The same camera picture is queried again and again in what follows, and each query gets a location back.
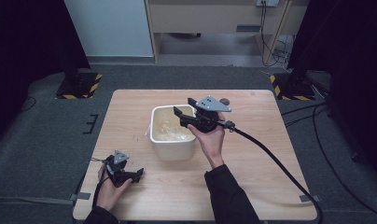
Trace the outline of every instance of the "white container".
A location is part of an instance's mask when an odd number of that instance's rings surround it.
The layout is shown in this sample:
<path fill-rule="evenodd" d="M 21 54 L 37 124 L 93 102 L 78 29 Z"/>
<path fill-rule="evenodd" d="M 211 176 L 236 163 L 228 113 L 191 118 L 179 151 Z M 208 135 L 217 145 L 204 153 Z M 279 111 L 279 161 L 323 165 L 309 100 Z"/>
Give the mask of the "white container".
<path fill-rule="evenodd" d="M 150 141 L 161 161 L 185 161 L 194 154 L 196 137 L 180 126 L 180 118 L 174 114 L 174 106 L 183 114 L 194 116 L 191 105 L 157 106 L 151 113 Z"/>

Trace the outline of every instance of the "metal bracket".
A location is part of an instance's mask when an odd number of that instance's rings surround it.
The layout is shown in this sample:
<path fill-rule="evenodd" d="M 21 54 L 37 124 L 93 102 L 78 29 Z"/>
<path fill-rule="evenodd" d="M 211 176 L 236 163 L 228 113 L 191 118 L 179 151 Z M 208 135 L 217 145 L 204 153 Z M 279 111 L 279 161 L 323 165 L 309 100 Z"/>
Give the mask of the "metal bracket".
<path fill-rule="evenodd" d="M 206 111 L 231 112 L 231 108 L 229 108 L 226 105 L 223 105 L 217 99 L 213 98 L 211 95 L 208 95 L 201 101 L 197 102 L 196 106 Z"/>
<path fill-rule="evenodd" d="M 90 115 L 90 116 L 94 117 L 93 122 L 87 122 L 87 124 L 91 125 L 90 131 L 89 132 L 84 132 L 83 134 L 91 134 L 92 133 L 93 127 L 95 126 L 96 120 L 98 119 L 99 115 L 95 114 L 95 115 Z"/>
<path fill-rule="evenodd" d="M 316 201 L 316 202 L 320 202 L 320 201 L 322 201 L 321 199 L 320 199 L 320 196 L 319 195 L 313 195 L 313 198 L 314 198 L 314 200 Z M 307 195 L 300 195 L 300 200 L 301 200 L 301 202 L 302 203 L 308 203 L 309 201 L 310 201 L 310 198 L 307 196 Z"/>
<path fill-rule="evenodd" d="M 77 199 L 88 200 L 90 196 L 90 193 L 79 192 L 78 194 L 71 194 L 69 200 L 74 202 L 76 202 Z"/>
<path fill-rule="evenodd" d="M 123 161 L 126 161 L 130 158 L 130 156 L 118 151 L 118 150 L 115 150 L 115 159 L 114 159 L 114 163 L 115 164 L 119 164 Z"/>

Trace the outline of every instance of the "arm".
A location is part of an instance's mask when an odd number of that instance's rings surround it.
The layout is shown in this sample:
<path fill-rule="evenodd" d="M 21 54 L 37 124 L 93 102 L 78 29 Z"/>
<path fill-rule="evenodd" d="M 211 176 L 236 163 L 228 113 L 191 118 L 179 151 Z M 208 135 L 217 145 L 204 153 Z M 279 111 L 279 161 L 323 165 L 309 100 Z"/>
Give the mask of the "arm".
<path fill-rule="evenodd" d="M 104 166 L 98 172 L 98 178 L 101 179 L 104 172 Z M 118 224 L 119 221 L 110 210 L 116 205 L 122 193 L 131 185 L 132 179 L 128 179 L 121 187 L 116 188 L 110 178 L 105 175 L 103 183 L 96 186 L 94 197 L 98 197 L 96 204 L 92 205 L 92 210 L 87 216 L 84 224 Z"/>
<path fill-rule="evenodd" d="M 246 193 L 224 164 L 221 155 L 224 129 L 217 126 L 210 133 L 201 133 L 192 125 L 188 128 L 200 141 L 203 154 L 212 167 L 212 171 L 206 172 L 205 181 L 211 194 L 216 223 L 260 223 Z"/>
<path fill-rule="evenodd" d="M 217 224 L 260 223 L 258 215 L 227 165 L 205 174 Z"/>

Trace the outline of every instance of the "yellow black hazard tape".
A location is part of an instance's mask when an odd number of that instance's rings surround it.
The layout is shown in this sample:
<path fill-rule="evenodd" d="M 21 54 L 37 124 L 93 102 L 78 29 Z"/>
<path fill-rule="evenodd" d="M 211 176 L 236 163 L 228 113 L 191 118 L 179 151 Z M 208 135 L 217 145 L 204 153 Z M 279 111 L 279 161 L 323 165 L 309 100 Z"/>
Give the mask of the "yellow black hazard tape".
<path fill-rule="evenodd" d="M 275 89 L 276 98 L 278 100 L 315 100 L 313 96 L 298 96 L 298 95 L 286 95 L 281 92 L 281 88 L 278 85 L 278 82 L 275 76 L 270 76 L 271 83 Z"/>
<path fill-rule="evenodd" d="M 91 88 L 89 89 L 88 92 L 86 92 L 84 94 L 67 93 L 67 94 L 57 95 L 56 98 L 57 99 L 68 99 L 68 100 L 91 98 L 93 96 L 93 94 L 95 94 L 96 89 L 98 88 L 98 84 L 101 81 L 101 77 L 102 77 L 101 74 L 97 74 L 95 79 L 93 80 L 93 82 L 91 84 Z"/>

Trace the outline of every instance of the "table top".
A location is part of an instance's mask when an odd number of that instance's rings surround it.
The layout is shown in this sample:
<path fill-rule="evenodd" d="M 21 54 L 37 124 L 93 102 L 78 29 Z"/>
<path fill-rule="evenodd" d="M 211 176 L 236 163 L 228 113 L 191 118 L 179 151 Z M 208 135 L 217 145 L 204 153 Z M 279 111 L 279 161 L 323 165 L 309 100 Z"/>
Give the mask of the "table top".
<path fill-rule="evenodd" d="M 306 188 L 296 154 L 275 102 L 264 90 L 118 90 L 105 115 L 93 158 L 105 159 L 114 150 L 128 154 L 127 172 L 145 168 L 139 183 L 131 184 L 112 213 L 119 220 L 213 220 L 204 173 L 211 167 L 198 140 L 188 161 L 160 161 L 147 129 L 154 107 L 200 101 L 207 95 L 230 100 L 232 112 L 223 113 L 236 128 L 258 139 Z M 244 189 L 261 220 L 312 220 L 316 211 L 302 203 L 303 193 L 258 146 L 238 133 L 226 131 L 224 162 Z M 93 192 L 101 163 L 91 161 L 80 192 L 89 200 L 77 200 L 75 219 L 91 211 Z"/>

